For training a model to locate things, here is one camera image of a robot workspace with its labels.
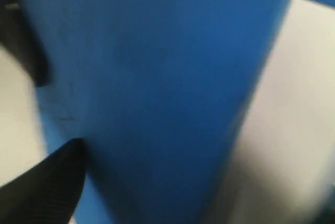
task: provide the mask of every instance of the black object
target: black object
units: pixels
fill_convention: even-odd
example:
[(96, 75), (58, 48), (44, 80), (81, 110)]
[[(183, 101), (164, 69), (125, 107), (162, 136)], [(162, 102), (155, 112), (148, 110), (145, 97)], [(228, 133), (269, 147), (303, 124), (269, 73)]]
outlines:
[(36, 86), (48, 83), (50, 76), (47, 59), (18, 0), (0, 0), (0, 40)]
[(73, 139), (0, 188), (1, 224), (68, 224), (87, 167), (82, 139)]

